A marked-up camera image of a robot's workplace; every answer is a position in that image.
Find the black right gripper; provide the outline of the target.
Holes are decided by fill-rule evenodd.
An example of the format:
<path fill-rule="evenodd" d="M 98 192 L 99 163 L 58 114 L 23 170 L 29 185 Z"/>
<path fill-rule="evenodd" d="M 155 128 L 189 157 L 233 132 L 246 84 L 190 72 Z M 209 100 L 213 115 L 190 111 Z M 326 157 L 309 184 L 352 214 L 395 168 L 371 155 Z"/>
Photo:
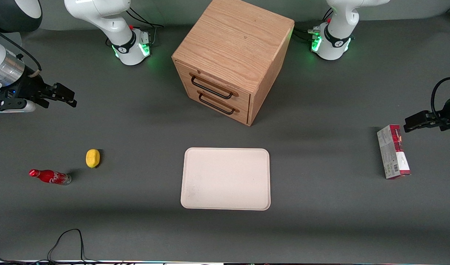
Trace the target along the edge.
<path fill-rule="evenodd" d="M 76 108 L 75 92 L 61 83 L 54 84 L 54 92 L 52 88 L 41 77 L 22 77 L 15 83 L 0 88 L 0 111 L 34 111 L 37 105 L 48 108 L 49 101 L 57 99 Z"/>

